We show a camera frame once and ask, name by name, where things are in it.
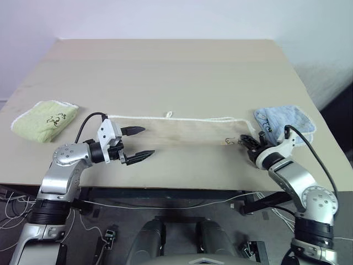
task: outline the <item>white wall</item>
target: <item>white wall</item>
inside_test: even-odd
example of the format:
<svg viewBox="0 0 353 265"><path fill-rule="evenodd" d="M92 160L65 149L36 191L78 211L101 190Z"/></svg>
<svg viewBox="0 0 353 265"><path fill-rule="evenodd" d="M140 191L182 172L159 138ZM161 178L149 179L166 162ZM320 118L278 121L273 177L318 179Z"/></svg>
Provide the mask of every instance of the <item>white wall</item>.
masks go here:
<svg viewBox="0 0 353 265"><path fill-rule="evenodd" d="M352 0L3 0L0 98L56 38L274 39L320 109L353 80Z"/></svg>

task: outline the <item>gray floor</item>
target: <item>gray floor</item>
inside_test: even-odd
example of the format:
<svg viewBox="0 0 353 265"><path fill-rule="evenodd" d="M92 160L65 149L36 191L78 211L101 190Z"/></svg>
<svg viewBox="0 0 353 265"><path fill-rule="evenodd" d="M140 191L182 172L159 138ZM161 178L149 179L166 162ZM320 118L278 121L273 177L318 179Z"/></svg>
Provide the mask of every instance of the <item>gray floor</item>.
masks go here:
<svg viewBox="0 0 353 265"><path fill-rule="evenodd" d="M137 205L157 205L167 207L192 206L202 200L159 200L159 199L130 199L119 200ZM340 193L340 214L335 223L335 236L353 238L353 192ZM112 204L113 200L100 200L102 203ZM0 203L0 219L4 218L4 203ZM293 205L285 207L293 210ZM265 241L270 264L280 264L283 255L290 247L292 232L282 220L270 210L259 211L254 215L241 216L236 210L229 207L229 203L215 204L193 210L127 210L100 208L98 218L91 215L83 217L87 227L98 226L105 231L109 226L117 226L117 241L114 248L107 252L105 265L124 264L131 244L145 222L155 216L205 217L218 222L228 233L234 245L244 239ZM167 223L167 243L165 255L176 253L195 253L195 224ZM21 225L10 230L0 231L0 248L3 249L16 242ZM68 265L92 264L95 245L98 238L96 230L85 231L76 215L76 221L66 244L68 244ZM335 240L335 249L338 252L339 264L353 264L353 242ZM13 249L0 252L0 264L8 264Z"/></svg>

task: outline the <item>green towel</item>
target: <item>green towel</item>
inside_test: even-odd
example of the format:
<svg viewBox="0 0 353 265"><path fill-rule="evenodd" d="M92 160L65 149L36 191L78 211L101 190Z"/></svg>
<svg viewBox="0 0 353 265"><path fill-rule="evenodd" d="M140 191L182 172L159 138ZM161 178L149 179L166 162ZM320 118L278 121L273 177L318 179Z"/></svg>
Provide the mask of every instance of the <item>green towel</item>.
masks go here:
<svg viewBox="0 0 353 265"><path fill-rule="evenodd" d="M17 117L11 130L17 135L37 142L50 142L76 116L78 106L55 100L40 101Z"/></svg>

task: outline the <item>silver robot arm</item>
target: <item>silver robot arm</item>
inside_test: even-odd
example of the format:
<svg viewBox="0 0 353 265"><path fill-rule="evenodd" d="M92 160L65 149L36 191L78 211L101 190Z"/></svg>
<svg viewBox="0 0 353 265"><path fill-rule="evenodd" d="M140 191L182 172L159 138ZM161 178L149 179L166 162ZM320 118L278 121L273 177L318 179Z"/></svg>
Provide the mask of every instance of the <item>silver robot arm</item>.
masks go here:
<svg viewBox="0 0 353 265"><path fill-rule="evenodd" d="M298 264L337 264L333 250L334 214L338 210L336 196L320 186L301 165L288 158L295 146L293 131L278 146L267 143L265 134L260 142L242 135L239 143L246 146L248 156L259 169L268 170L269 176L292 198L295 213L295 237L291 242Z"/></svg>
<svg viewBox="0 0 353 265"><path fill-rule="evenodd" d="M52 164L42 180L29 221L24 225L10 265L53 264L66 259L66 246L60 243L66 231L66 218L75 197L84 169L93 163L119 159L131 165L154 151L142 151L126 157L121 137L143 131L142 127L119 128L107 118L98 130L99 142L88 140L67 144L53 154Z"/></svg>

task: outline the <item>cloth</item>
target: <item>cloth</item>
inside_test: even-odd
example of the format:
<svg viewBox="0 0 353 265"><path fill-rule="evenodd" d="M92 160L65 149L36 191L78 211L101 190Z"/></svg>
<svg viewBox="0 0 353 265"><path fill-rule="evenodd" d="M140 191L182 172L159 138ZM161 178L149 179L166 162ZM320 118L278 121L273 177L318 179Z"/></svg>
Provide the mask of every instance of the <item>cloth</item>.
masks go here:
<svg viewBox="0 0 353 265"><path fill-rule="evenodd" d="M17 135L32 141L50 142L76 116L78 106L55 100L40 101L11 124Z"/></svg>
<svg viewBox="0 0 353 265"><path fill-rule="evenodd" d="M211 119L180 119L159 117L129 117L108 115L120 127L142 126L146 128L137 135L125 137L123 142L145 148L175 145L233 145L241 134L254 135L250 122L232 117Z"/></svg>
<svg viewBox="0 0 353 265"><path fill-rule="evenodd" d="M316 126L297 106L262 108L256 110L254 116L262 131L266 133L267 139L274 145L284 140L284 128L287 124L297 128L309 142L314 140ZM296 145L305 145L299 136L296 137Z"/></svg>

